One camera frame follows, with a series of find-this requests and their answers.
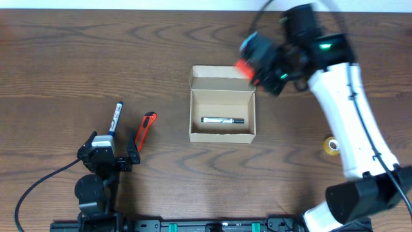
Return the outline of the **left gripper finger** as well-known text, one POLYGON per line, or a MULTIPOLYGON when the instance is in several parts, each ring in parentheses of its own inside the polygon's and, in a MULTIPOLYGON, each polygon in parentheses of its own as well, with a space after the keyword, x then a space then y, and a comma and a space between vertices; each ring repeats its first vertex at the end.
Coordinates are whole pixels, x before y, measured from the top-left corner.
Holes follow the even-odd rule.
POLYGON ((140 154, 136 146, 134 131, 129 134, 126 151, 132 164, 140 164, 140 154))
POLYGON ((97 132, 93 131, 90 137, 85 142, 85 147, 92 147, 93 139, 97 136, 97 132))

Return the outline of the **black whiteboard marker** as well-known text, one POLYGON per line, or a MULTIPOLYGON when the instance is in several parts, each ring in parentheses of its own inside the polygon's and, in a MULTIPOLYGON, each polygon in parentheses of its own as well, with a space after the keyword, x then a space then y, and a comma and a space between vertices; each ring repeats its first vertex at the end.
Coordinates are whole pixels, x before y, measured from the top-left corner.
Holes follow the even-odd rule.
POLYGON ((219 118, 219 117, 202 117, 201 122, 203 123, 218 123, 218 124, 244 124, 244 119, 237 118, 219 118))

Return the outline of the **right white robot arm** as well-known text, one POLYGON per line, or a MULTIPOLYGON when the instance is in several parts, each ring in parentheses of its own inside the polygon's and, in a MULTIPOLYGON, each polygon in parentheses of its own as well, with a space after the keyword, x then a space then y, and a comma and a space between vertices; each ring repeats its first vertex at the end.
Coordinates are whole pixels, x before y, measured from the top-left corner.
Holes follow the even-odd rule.
POLYGON ((283 12, 285 43, 258 34, 260 10, 240 46, 238 68, 254 86, 279 95, 288 82, 304 82, 318 100, 337 140, 346 182, 326 189, 325 200, 302 215, 307 231, 336 231, 363 217, 411 201, 411 168, 399 164, 380 133, 362 85, 361 68, 342 16, 339 32, 325 35, 310 4, 283 12))

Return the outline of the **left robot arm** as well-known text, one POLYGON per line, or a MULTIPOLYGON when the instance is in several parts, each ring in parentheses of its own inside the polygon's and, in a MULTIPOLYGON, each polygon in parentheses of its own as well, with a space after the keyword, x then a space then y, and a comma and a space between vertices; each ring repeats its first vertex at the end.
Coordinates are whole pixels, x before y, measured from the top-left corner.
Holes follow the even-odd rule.
POLYGON ((136 136, 131 133, 126 157, 115 156, 114 138, 93 132, 79 148, 77 158, 91 172, 75 185, 79 200, 79 231, 133 231, 133 223, 115 211, 120 173, 140 163, 136 136))

